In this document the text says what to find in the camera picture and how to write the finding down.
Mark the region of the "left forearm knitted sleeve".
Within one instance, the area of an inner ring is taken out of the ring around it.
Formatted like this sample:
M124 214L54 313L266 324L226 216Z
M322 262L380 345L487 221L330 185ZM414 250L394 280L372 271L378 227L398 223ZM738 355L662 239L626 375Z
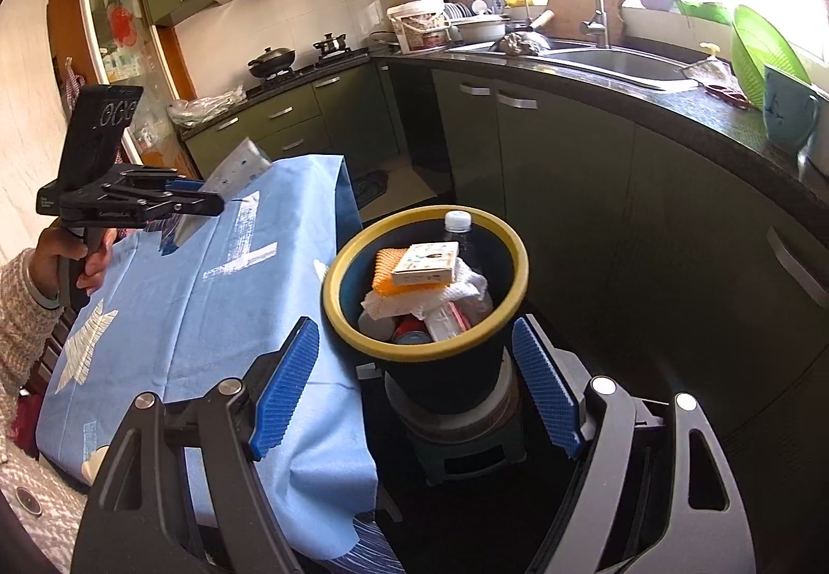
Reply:
M46 296L30 272L34 249L21 251L2 266L0 360L2 360L2 447L17 415L18 393L30 379L46 338L62 314L59 297Z

